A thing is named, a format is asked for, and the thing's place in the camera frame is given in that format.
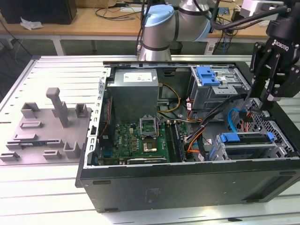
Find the desk leg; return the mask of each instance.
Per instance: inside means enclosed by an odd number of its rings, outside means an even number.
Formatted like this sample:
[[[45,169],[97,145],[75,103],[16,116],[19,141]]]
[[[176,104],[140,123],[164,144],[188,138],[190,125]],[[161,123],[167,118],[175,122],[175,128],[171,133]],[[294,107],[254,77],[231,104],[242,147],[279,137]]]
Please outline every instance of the desk leg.
[[[57,55],[66,55],[65,49],[61,45],[59,38],[52,39]]]
[[[14,46],[11,44],[10,39],[0,39],[1,43],[9,50],[13,49]]]
[[[204,55],[212,55],[212,53],[214,52],[215,46],[216,46],[215,41],[208,41],[206,44]]]
[[[96,41],[95,40],[91,40],[91,43],[92,43],[92,50],[93,50],[93,52],[96,52],[97,51]]]

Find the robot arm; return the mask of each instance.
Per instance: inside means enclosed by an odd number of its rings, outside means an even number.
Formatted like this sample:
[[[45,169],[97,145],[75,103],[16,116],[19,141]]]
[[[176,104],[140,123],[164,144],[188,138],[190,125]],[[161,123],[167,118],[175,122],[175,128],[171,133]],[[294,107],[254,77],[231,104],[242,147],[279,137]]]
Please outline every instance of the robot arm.
[[[259,111],[271,108],[274,101],[283,97],[295,96],[300,91],[300,68],[295,65],[300,58],[300,0],[244,0],[241,14],[245,18],[226,25],[215,22],[219,3],[217,0],[210,19],[216,30],[241,30],[260,20],[270,20],[270,38],[266,44],[255,43],[250,66],[254,77],[248,96],[261,98]],[[159,10],[149,11],[139,60],[171,60],[171,41],[200,41],[208,34],[207,0],[183,0],[179,11],[171,8],[163,16]],[[268,79],[267,91],[263,93]]]
[[[207,0],[183,0],[179,10],[169,5],[150,7],[142,36],[139,61],[171,60],[169,44],[172,41],[201,41],[210,30]]]
[[[217,0],[213,16],[219,2]],[[270,38],[266,44],[255,43],[250,65],[254,77],[248,96],[261,98],[262,104],[256,109],[260,112],[270,109],[282,97],[291,98],[300,91],[300,69],[295,65],[300,58],[300,0],[244,0],[241,14],[244,19],[225,26],[211,20],[211,25],[217,30],[234,30],[245,22],[271,20],[267,28]]]

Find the slotted aluminum table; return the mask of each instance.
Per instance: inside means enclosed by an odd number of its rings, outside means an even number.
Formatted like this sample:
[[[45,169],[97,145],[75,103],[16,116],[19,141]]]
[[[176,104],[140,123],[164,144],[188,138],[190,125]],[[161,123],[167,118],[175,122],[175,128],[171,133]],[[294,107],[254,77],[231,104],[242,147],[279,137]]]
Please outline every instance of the slotted aluminum table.
[[[103,61],[135,60],[134,56],[53,56],[31,60],[0,104],[0,152],[22,117],[24,102],[35,101],[40,108],[52,108],[46,97],[48,87],[59,87],[67,106],[93,104],[98,92],[97,71]],[[245,61],[250,56],[176,56],[173,60]],[[300,127],[299,94],[280,102]],[[300,221],[300,183],[268,203],[222,205],[183,209],[96,213],[83,188],[75,187],[78,165],[0,167],[0,224],[219,224],[283,225]]]

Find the floor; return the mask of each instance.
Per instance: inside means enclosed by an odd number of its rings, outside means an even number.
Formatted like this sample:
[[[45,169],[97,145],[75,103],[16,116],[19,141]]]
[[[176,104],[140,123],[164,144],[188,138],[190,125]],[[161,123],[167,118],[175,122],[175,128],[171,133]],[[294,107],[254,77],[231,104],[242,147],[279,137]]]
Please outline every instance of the floor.
[[[56,55],[51,40],[23,40],[22,44],[32,55]],[[134,55],[135,53],[135,41],[126,41],[126,44],[124,41],[97,41],[96,52],[92,51],[90,41],[64,40],[62,44],[67,55]],[[204,54],[205,47],[206,43],[184,42],[181,54]],[[252,48],[253,44],[233,43],[227,52],[223,52],[222,47],[220,47],[220,50],[216,50],[215,54],[250,55]],[[6,48],[0,50],[0,101],[14,84],[30,58],[22,47],[19,48],[18,42],[15,42],[13,50],[9,51]]]

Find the computer case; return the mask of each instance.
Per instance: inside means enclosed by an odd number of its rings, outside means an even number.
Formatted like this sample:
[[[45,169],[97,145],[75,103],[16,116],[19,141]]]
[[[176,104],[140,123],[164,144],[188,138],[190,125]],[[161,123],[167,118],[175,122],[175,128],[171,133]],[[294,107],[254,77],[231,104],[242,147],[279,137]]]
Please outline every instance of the computer case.
[[[114,67],[153,69],[199,64],[201,62],[104,62],[105,66],[112,67],[112,71]],[[232,65],[249,85],[252,75],[246,63],[233,62]],[[89,158],[86,160],[84,155],[94,156],[93,150],[97,148],[93,140],[97,136],[89,136],[75,185],[85,189],[99,213],[268,202],[300,180],[300,131],[277,103],[267,113],[269,117],[258,119],[258,115],[255,116],[261,126],[258,129],[266,128],[279,138],[283,136],[289,143],[285,146],[286,157],[152,165],[87,165]],[[210,130],[214,132],[217,125],[213,123]]]
[[[25,20],[41,23],[70,24],[76,16],[75,0],[0,0],[7,23]]]

